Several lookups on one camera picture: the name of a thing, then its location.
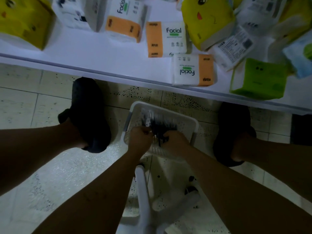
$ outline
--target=yellow tissue pack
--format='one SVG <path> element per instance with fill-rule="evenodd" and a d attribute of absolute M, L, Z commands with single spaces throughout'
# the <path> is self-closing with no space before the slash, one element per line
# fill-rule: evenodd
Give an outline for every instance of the yellow tissue pack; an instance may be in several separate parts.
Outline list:
<path fill-rule="evenodd" d="M 272 28 L 271 34 L 278 39 L 294 32 L 303 32 L 310 28 L 311 21 L 311 0 L 287 0 L 279 22 Z"/>
<path fill-rule="evenodd" d="M 45 47 L 51 20 L 51 13 L 39 0 L 0 2 L 0 33 L 19 37 L 41 50 Z"/>
<path fill-rule="evenodd" d="M 227 0 L 183 0 L 181 11 L 190 39 L 201 51 L 229 37 L 235 26 Z"/>

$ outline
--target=speckled floor pattern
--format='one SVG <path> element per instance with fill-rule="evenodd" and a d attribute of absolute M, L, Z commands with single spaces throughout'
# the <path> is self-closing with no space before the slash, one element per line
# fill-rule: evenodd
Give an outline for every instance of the speckled floor pattern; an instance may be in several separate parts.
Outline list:
<path fill-rule="evenodd" d="M 0 64 L 0 129 L 34 128 L 56 125 L 57 115 L 71 103 L 75 76 Z M 90 183 L 126 150 L 120 141 L 131 104 L 137 100 L 192 116 L 200 122 L 195 146 L 212 156 L 218 132 L 220 102 L 166 91 L 111 82 L 98 82 L 105 92 L 106 119 L 113 134 L 111 145 L 98 155 L 81 149 L 67 150 L 39 169 L 18 187 L 0 197 L 2 234 L 31 233 L 51 212 Z M 263 140 L 289 143 L 291 114 L 250 108 L 252 126 Z M 155 156 L 144 156 L 150 199 L 155 210 L 182 197 L 189 184 L 198 186 L 187 164 Z M 298 206 L 306 200 L 290 188 L 250 163 L 234 168 L 237 172 L 269 187 Z M 167 233 L 228 233 L 205 195 L 191 210 L 167 229 Z M 124 216 L 138 215 L 135 179 L 129 192 Z"/>

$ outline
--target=plastic basket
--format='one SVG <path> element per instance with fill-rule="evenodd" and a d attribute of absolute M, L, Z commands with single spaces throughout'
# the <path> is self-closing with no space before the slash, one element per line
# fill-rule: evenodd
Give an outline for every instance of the plastic basket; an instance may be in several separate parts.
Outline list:
<path fill-rule="evenodd" d="M 142 119 L 144 118 L 144 115 L 147 114 L 149 111 L 152 111 L 154 114 L 161 115 L 163 118 L 174 118 L 174 121 L 177 124 L 177 130 L 185 135 L 191 145 L 194 145 L 199 128 L 199 124 L 196 119 L 140 101 L 134 102 L 131 105 L 129 115 L 127 117 L 123 132 L 121 134 L 121 141 L 128 145 L 129 133 L 131 129 L 135 126 L 142 126 Z M 158 143 L 152 143 L 147 153 L 165 159 L 172 159 L 178 162 L 184 162 L 182 158 L 172 156 L 165 149 L 159 147 Z"/>

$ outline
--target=cartoon mouth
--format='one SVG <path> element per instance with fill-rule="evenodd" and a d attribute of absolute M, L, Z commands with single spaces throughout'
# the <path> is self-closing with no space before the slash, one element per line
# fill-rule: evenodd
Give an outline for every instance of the cartoon mouth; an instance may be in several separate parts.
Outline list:
<path fill-rule="evenodd" d="M 197 19 L 202 19 L 201 14 L 199 12 L 197 13 Z"/>

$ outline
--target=person's right hand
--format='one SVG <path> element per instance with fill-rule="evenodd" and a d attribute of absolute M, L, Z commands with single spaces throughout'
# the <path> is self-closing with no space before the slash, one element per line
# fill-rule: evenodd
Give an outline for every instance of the person's right hand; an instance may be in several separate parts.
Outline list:
<path fill-rule="evenodd" d="M 169 130 L 163 136 L 169 137 L 169 140 L 161 146 L 174 156 L 183 157 L 185 152 L 191 148 L 187 138 L 179 131 Z"/>

